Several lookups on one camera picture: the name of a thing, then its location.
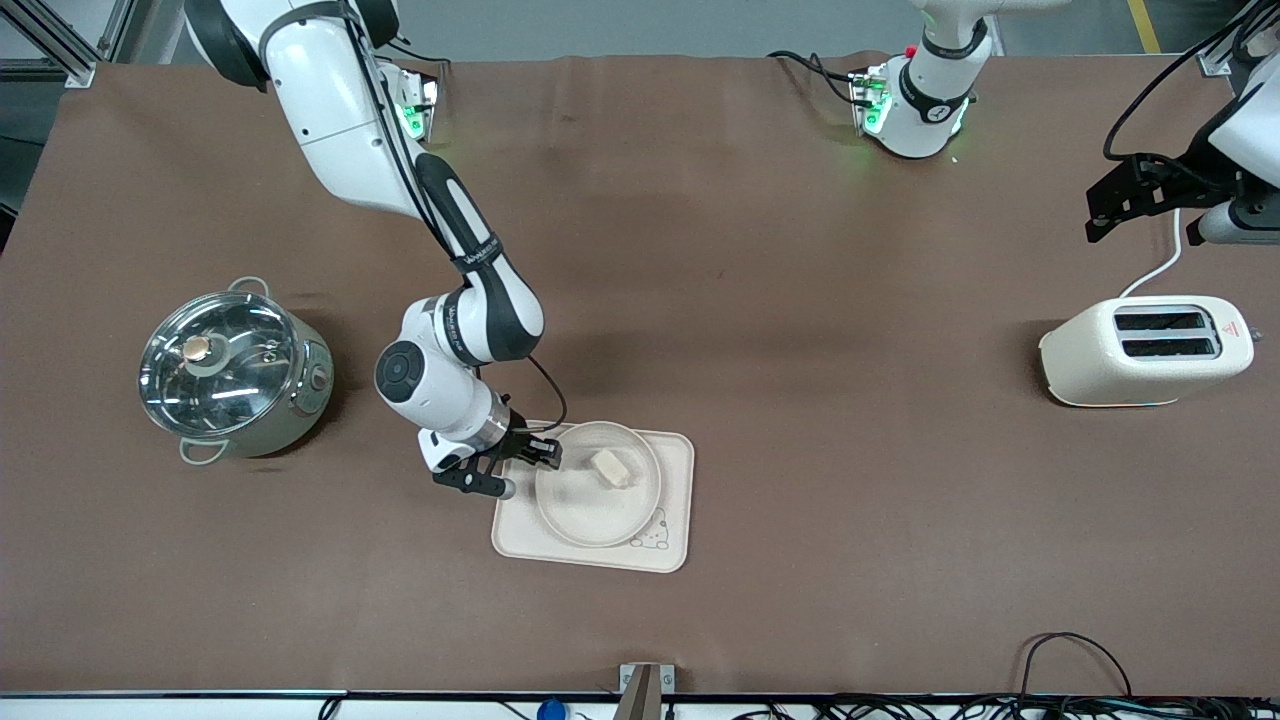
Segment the table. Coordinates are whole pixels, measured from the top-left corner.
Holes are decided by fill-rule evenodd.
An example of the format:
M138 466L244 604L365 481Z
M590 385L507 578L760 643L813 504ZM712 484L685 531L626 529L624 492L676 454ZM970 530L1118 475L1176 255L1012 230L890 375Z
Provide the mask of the table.
M63 100L0 260L0 687L1007 691L1036 633L1139 693L1275 691L1280 361L1143 411L1055 405L1036 342L1167 252L1084 190L1164 58L997 59L927 161L776 60L456 64L436 150L540 295L570 419L698 448L672 575L513 561L434 486L374 360L457 277L408 218L311 176L279 108L206 68ZM854 59L836 63L850 67ZM1119 142L1176 154L1229 97L1179 73ZM187 468L134 389L183 301L261 274L334 348L308 442ZM1188 250L1152 292L1280 332L1280 252ZM530 416L527 364L488 369ZM1115 692L1066 644L1032 688Z

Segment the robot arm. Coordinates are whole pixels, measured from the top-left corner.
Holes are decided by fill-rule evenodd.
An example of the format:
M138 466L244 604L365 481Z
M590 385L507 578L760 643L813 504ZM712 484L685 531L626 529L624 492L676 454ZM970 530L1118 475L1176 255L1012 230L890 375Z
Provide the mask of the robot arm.
M914 55L868 68L855 119L890 152L928 158L960 131L973 82L992 53L984 15L1039 10L1070 0L910 0L924 15Z
M390 0L188 0L186 8L197 46L223 76L274 86L330 193L421 219L462 274L460 288L408 307L378 360L376 387L421 428L436 482L507 497L513 488L495 475L498 462L554 466L559 447L534 437L472 368L527 357L543 334L541 306L453 168L399 122L417 110L403 102L421 81L372 56L379 40L394 36L394 10Z
M1274 50L1253 68L1239 96L1196 133L1185 152L1178 158L1155 152L1123 156L1089 188L1089 242L1137 217L1208 208L1188 228L1192 245L1280 245L1277 118L1280 50Z

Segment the cartoon bear print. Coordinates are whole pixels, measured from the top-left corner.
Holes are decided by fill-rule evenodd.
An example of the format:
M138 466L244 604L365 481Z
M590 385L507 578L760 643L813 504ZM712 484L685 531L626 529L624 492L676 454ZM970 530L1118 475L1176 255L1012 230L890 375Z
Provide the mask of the cartoon bear print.
M631 547L667 550L671 547L667 542L669 538L671 529L667 528L667 512L659 507L653 511L653 519L649 520L649 527L641 530L636 537L631 538Z

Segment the yellow floor line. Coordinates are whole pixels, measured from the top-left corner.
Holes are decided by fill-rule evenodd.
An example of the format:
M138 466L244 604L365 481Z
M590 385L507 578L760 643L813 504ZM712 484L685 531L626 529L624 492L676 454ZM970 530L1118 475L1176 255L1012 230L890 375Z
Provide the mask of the yellow floor line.
M1133 27L1138 28L1138 40L1142 40L1142 51L1160 53L1160 41L1156 40L1156 28L1151 24L1147 3L1143 0L1129 0L1129 14L1133 15Z

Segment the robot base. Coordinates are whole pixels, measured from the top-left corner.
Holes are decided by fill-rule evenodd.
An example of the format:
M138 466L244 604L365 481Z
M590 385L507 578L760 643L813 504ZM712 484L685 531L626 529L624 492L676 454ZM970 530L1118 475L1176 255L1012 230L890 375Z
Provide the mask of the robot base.
M969 100L954 113L948 111L943 122L925 122L915 108L902 100L899 77L906 61L905 55L890 58L883 65L869 68L865 79L854 83L851 87L854 97L872 102L872 108L854 106L854 124L860 133L876 138L895 155L928 158L942 150L947 140L960 132L960 122L969 109Z

